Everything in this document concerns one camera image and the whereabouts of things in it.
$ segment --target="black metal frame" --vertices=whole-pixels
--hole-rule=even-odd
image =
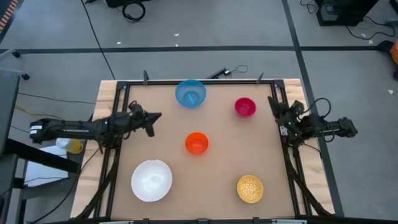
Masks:
[[[124,99],[123,99],[123,106],[122,106],[122,111],[127,111],[127,106],[129,103],[129,93],[130,93],[130,88],[132,86],[136,85],[178,85],[180,82],[183,80],[147,80],[145,83],[143,81],[118,81],[118,84],[116,85],[116,92],[115,92],[115,97],[114,97],[114,103],[113,103],[113,112],[116,112],[119,106],[119,99],[121,96],[121,92],[124,89]],[[278,100],[277,96],[277,90],[280,91],[280,94],[282,96],[282,102],[287,103],[287,95],[285,92],[285,86],[284,86],[284,81],[283,80],[255,80],[255,79],[250,79],[250,80],[200,80],[204,85],[244,85],[244,84],[252,84],[252,85],[270,85],[271,88],[271,93],[272,97],[276,100]],[[111,183],[110,183],[110,188],[109,188],[109,197],[108,197],[108,202],[107,202],[107,207],[106,207],[106,218],[111,218],[111,211],[112,211],[112,206],[113,206],[113,198],[114,198],[114,191],[115,191],[115,186],[116,186],[116,179],[117,179],[117,173],[118,173],[118,166],[119,166],[119,158],[120,158],[120,153],[121,153],[121,144],[122,140],[117,143],[118,147],[115,149],[115,155],[114,155],[114,163],[116,163],[116,172],[115,176],[113,177]],[[282,145],[282,152],[284,155],[284,161],[285,161],[285,166],[287,165],[288,161],[290,160],[289,156],[289,150],[288,146],[283,142],[281,138],[281,145]],[[101,185],[104,182],[104,179],[106,178],[106,174],[108,171],[108,164],[109,164],[109,155],[110,155],[110,149],[105,150],[105,155],[104,155],[104,161],[103,161],[103,166],[101,168],[101,175],[100,175],[100,182],[99,184]],[[299,152],[295,152],[295,160],[296,160],[296,170],[300,175],[300,178],[304,180],[303,178],[303,169],[301,166],[301,161],[300,161],[300,154]],[[295,184],[293,178],[289,175],[287,171],[287,178],[289,181],[289,188],[290,188],[290,194],[292,197],[292,206],[294,209],[295,216],[299,216],[300,214],[300,209],[299,209],[299,203],[297,199],[297,193],[295,189]],[[100,210],[101,210],[101,201],[102,198],[97,202],[97,206],[95,207],[95,212],[94,212],[94,217],[99,218],[100,217]],[[310,204],[308,201],[305,199],[305,196],[303,195],[303,202],[305,204],[305,210],[307,215],[311,215],[311,208]],[[212,223],[253,223],[253,221],[256,221],[256,223],[270,223],[271,219],[258,219],[254,218],[252,220],[206,220],[207,222],[212,222]],[[136,220],[134,223],[140,223],[144,221],[142,220]],[[151,223],[198,223],[198,220],[151,220]]]

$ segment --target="yellow bottle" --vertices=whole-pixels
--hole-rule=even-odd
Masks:
[[[72,154],[79,154],[83,150],[83,143],[77,139],[57,138],[55,144]]]

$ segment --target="gray floor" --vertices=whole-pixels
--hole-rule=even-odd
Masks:
[[[320,27],[314,14],[288,0],[298,40],[302,46],[367,46],[348,34],[345,27]],[[292,46],[282,0],[153,0],[145,3],[142,22],[126,22],[117,9],[103,1],[88,4],[93,27],[102,47],[174,47],[271,45]],[[380,0],[369,15],[378,22],[397,16],[387,0]],[[352,28],[369,37],[375,31],[390,32],[363,22]],[[376,45],[382,40],[376,36]],[[0,49],[97,48],[84,8],[79,0],[24,0]],[[106,53],[117,79],[141,79],[143,69],[151,78],[205,78],[222,67],[247,65],[247,73],[232,78],[301,78],[294,51],[134,52]],[[374,51],[303,52],[316,98],[332,102],[329,119],[351,118],[359,134],[329,144],[338,189],[347,217],[398,220],[398,83],[395,66],[387,55]],[[25,54],[0,66],[22,69],[31,75],[21,80],[20,92],[64,100],[95,102],[101,80],[112,79],[101,54]],[[94,105],[62,103],[19,95],[17,104],[37,114],[65,119],[88,119]],[[322,113],[325,108],[320,103]],[[16,111],[12,125],[28,130],[34,119]],[[26,133],[11,129],[10,137],[30,144]],[[46,186],[28,201],[25,220],[32,221],[51,210],[66,194],[71,180]],[[66,220],[73,197],[44,222]]]

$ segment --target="yellow bowl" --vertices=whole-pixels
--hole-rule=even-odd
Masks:
[[[247,203],[260,201],[264,193],[261,180],[253,175],[244,175],[241,177],[236,185],[236,190],[238,190],[239,197]]]

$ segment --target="wooden table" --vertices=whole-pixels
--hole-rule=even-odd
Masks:
[[[307,104],[305,101],[303,88],[299,79],[284,79],[284,83],[285,83],[285,91],[287,99],[290,105],[295,100],[299,100],[305,105]],[[113,109],[113,100],[116,92],[116,84],[117,81],[101,82],[95,106],[95,112],[93,115],[93,120],[104,118],[111,114]],[[122,100],[123,98],[121,97],[119,99],[119,107],[121,107],[122,105]],[[314,139],[309,140],[306,143],[310,146],[318,147],[317,142]],[[87,143],[83,164],[88,158],[92,156],[92,154],[97,150],[97,148],[98,147],[96,142],[89,141]],[[317,200],[323,205],[323,207],[326,210],[328,210],[331,213],[334,213],[330,191],[326,181],[325,171],[323,169],[323,164],[319,153],[308,146],[301,146],[299,150],[300,150],[303,173],[305,176],[307,187],[310,189],[312,194],[314,194],[314,196],[317,198]],[[109,157],[110,159],[108,164],[108,170],[110,169],[110,166],[112,164],[112,159],[113,159],[112,153]],[[71,217],[77,216],[88,204],[92,196],[94,196],[96,190],[98,189],[98,184],[100,181],[102,163],[103,163],[103,155],[97,153],[94,156],[94,158],[92,158],[92,160],[89,161],[88,165],[81,173],[76,188],[76,194],[73,202]],[[105,216],[106,203],[108,201],[107,191],[104,193],[102,199],[100,216]],[[302,202],[302,194],[298,186],[296,186],[296,192],[300,206],[300,213],[305,214],[305,209]]]

